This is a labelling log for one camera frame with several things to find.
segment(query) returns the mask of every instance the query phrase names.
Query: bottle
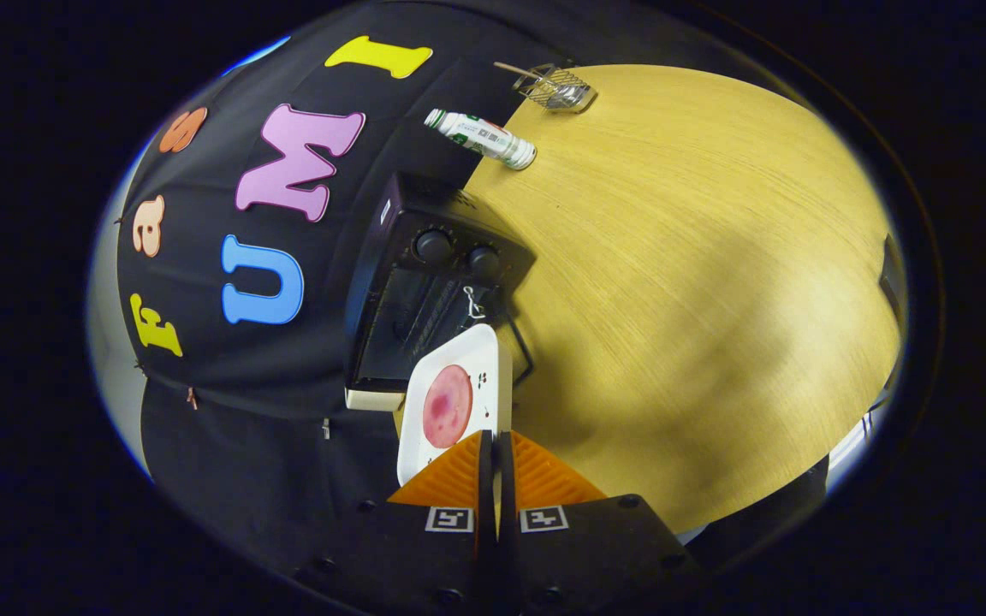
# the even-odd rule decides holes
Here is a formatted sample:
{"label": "bottle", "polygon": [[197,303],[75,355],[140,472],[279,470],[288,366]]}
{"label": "bottle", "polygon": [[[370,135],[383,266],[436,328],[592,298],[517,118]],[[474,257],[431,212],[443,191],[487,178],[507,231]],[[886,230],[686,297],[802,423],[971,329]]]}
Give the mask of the bottle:
{"label": "bottle", "polygon": [[517,171],[535,160],[535,145],[531,141],[520,139],[476,115],[431,110],[425,118],[425,125],[439,130],[443,136],[469,151],[500,160]]}

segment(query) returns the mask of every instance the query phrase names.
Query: white square plate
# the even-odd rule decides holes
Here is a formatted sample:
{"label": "white square plate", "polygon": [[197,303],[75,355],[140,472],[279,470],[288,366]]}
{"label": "white square plate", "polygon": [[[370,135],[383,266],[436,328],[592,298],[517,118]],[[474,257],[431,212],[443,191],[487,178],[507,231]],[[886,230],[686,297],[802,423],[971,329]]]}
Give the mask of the white square plate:
{"label": "white square plate", "polygon": [[494,437],[512,429],[512,353],[497,342],[493,328],[477,324],[425,355],[413,367],[398,445],[400,486],[447,451],[425,438],[424,401],[431,382],[443,368],[453,364],[469,375],[472,391],[470,418],[459,441],[482,429],[493,430]]}

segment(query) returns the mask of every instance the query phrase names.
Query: letter m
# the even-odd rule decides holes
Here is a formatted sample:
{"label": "letter m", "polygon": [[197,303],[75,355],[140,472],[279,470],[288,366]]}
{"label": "letter m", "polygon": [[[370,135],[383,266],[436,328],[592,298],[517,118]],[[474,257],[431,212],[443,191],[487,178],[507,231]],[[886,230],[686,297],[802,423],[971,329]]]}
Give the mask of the letter m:
{"label": "letter m", "polygon": [[317,186],[307,191],[294,186],[329,178],[337,170],[310,145],[321,145],[333,157],[344,156],[363,128],[363,113],[325,115],[299,112],[287,103],[278,106],[265,120],[261,137],[284,157],[242,175],[235,191],[235,207],[246,210],[254,203],[290,207],[306,214],[309,222],[321,221],[330,202],[329,188]]}

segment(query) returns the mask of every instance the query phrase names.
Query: letter u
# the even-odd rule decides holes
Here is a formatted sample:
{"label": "letter u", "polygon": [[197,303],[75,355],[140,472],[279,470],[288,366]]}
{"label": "letter u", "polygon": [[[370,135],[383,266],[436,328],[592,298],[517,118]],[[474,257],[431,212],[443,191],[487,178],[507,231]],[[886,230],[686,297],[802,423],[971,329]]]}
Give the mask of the letter u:
{"label": "letter u", "polygon": [[262,246],[238,243],[234,235],[223,239],[223,272],[232,274],[241,266],[273,270],[281,277],[281,291],[273,297],[243,293],[235,285],[223,285],[223,315],[230,323],[254,321],[273,326],[288,323],[302,306],[302,269],[290,254]]}

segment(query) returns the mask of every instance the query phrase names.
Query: round slice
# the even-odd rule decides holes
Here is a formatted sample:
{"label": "round slice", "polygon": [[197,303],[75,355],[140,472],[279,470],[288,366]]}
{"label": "round slice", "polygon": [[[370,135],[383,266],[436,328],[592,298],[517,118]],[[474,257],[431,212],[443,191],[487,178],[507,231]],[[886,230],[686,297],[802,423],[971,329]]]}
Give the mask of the round slice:
{"label": "round slice", "polygon": [[462,366],[450,365],[439,371],[425,394],[425,438],[441,449],[458,443],[470,421],[473,390],[470,375]]}

